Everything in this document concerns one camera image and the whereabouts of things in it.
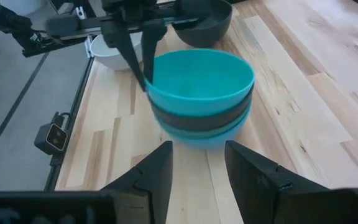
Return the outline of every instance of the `dark gray bowl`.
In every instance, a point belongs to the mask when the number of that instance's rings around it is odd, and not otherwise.
[[[184,27],[181,24],[173,28],[179,38],[193,47],[211,47],[221,40],[229,28],[232,7],[222,0],[211,0],[211,16],[193,27]]]

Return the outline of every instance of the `butcher block countertop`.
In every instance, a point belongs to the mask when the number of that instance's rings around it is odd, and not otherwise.
[[[236,141],[323,186],[358,187],[358,4],[248,0],[233,8],[214,48],[256,74]],[[169,27],[157,55],[190,48]],[[56,190],[101,189],[169,139],[132,72],[95,60]],[[242,223],[223,150],[173,148],[167,223]]]

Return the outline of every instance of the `gray floor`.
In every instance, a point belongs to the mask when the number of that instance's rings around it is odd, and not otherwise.
[[[41,27],[54,14],[47,5],[30,18]],[[41,57],[24,58],[0,32],[0,125]],[[55,111],[69,112],[87,61],[82,44],[49,54],[0,137],[0,190],[43,190],[50,156],[33,145],[35,135]]]

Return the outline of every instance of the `white bowl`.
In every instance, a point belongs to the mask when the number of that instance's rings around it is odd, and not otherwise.
[[[134,46],[137,61],[141,62],[142,57],[142,33],[131,34],[132,45]],[[102,35],[98,35],[91,44],[91,53],[98,59],[103,65],[112,68],[114,70],[125,70],[129,68],[128,63],[119,53],[117,48],[109,48]]]

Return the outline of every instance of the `wood grain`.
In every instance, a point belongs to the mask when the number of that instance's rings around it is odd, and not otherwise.
[[[156,55],[191,48],[169,27]],[[214,48],[255,70],[236,141],[324,186],[358,187],[356,3],[244,1]],[[56,190],[98,190],[169,139],[132,72],[95,61]],[[242,223],[224,152],[173,146],[167,223]]]

